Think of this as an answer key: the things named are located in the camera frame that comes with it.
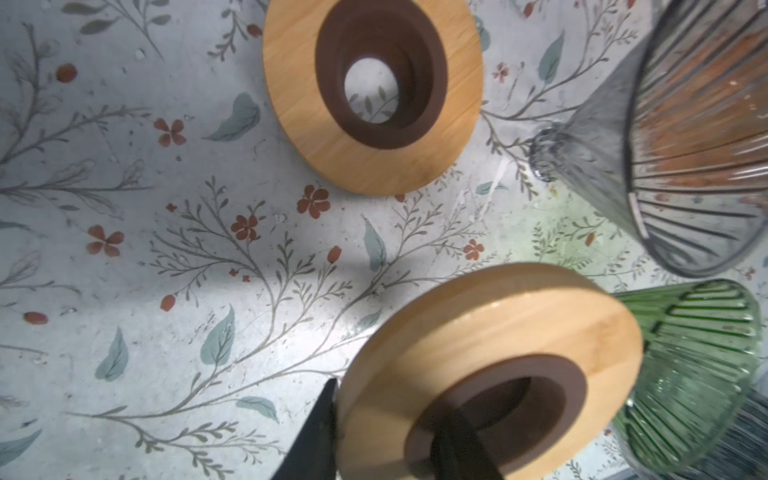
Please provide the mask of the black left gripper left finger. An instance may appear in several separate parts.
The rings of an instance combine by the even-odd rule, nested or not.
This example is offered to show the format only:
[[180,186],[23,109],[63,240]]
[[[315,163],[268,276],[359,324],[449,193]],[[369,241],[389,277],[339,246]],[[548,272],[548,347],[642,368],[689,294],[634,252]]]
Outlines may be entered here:
[[272,480],[334,480],[338,380],[328,380]]

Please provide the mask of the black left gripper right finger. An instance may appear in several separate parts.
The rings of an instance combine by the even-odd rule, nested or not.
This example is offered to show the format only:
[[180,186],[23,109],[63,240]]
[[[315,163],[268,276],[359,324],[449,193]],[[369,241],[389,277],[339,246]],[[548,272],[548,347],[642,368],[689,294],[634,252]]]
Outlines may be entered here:
[[438,425],[430,461],[436,480],[502,480],[478,435],[461,413],[451,413]]

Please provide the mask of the grey glass dripper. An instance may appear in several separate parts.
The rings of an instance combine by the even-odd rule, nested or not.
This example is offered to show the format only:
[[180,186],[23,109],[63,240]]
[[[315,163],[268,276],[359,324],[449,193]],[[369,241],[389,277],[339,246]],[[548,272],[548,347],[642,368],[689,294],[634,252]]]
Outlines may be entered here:
[[667,271],[711,277],[767,233],[767,5],[673,1],[529,164]]

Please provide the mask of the grey glass carafe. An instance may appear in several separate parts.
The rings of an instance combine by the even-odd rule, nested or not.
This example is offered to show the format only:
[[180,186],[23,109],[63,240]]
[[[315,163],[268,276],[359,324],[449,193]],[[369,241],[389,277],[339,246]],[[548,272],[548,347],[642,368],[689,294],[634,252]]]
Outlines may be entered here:
[[767,477],[767,396],[755,388],[685,382],[637,390],[611,426],[641,479]]

